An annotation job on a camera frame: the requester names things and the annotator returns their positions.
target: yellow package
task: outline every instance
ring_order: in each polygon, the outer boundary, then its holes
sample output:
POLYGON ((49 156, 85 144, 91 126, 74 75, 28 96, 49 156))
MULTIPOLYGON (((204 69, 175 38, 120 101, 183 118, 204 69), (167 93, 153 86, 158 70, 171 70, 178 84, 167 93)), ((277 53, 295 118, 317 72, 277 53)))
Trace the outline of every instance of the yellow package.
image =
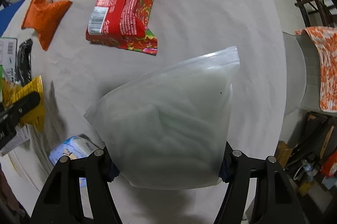
POLYGON ((42 77, 37 76, 23 87, 2 80, 2 103, 4 107, 13 104, 33 91, 39 93, 41 98, 40 103, 20 119, 20 126, 23 126, 24 124, 31 124, 35 126, 39 132, 42 132, 45 115, 42 77))

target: brown box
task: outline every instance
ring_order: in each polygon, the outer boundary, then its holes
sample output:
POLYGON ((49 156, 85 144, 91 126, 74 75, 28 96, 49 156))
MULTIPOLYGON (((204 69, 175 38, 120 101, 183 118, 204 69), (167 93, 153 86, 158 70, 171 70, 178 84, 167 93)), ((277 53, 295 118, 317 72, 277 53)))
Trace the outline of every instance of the brown box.
POLYGON ((279 161, 282 168, 285 167, 285 165, 288 162, 288 159, 290 158, 292 154, 293 149, 289 148, 287 144, 284 141, 279 141, 277 144, 277 148, 275 151, 275 157, 279 161))

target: metal screw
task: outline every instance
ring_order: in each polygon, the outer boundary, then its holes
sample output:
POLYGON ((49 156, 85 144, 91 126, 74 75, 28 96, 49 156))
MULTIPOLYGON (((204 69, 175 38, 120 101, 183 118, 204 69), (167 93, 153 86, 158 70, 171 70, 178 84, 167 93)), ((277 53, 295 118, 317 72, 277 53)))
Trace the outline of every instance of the metal screw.
POLYGON ((235 157, 240 157, 242 155, 242 152, 239 150, 234 150, 232 153, 235 157))
POLYGON ((64 155, 64 156, 60 157, 59 160, 60 160, 61 163, 67 162, 68 157, 66 155, 64 155))
POLYGON ((269 162, 271 162, 271 163, 275 163, 275 162, 276 162, 276 158, 273 157, 272 155, 271 155, 270 157, 268 157, 268 160, 269 160, 269 162))
POLYGON ((97 157, 100 157, 102 154, 104 154, 104 151, 103 150, 96 150, 94 152, 94 155, 97 156, 97 157))

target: barcode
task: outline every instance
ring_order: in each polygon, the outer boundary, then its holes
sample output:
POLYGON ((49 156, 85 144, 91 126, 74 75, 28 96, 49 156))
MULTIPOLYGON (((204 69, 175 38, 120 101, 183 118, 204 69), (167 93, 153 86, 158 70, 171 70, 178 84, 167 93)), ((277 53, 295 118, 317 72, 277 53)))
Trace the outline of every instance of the barcode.
POLYGON ((14 47, 14 43, 13 42, 8 42, 7 54, 13 55, 13 47, 14 47))
POLYGON ((88 24, 88 33, 90 35, 100 35, 102 25, 105 19, 105 16, 108 11, 108 7, 95 7, 94 11, 91 14, 89 24, 88 24))

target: frosted zip bag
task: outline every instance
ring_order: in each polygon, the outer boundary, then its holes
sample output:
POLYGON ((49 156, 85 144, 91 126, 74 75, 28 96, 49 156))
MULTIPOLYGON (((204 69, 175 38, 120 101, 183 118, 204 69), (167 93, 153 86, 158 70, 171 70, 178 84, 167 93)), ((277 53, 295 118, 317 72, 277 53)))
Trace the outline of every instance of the frosted zip bag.
POLYGON ((112 90, 84 117, 131 185, 217 185, 239 65, 236 47, 175 64, 112 90))

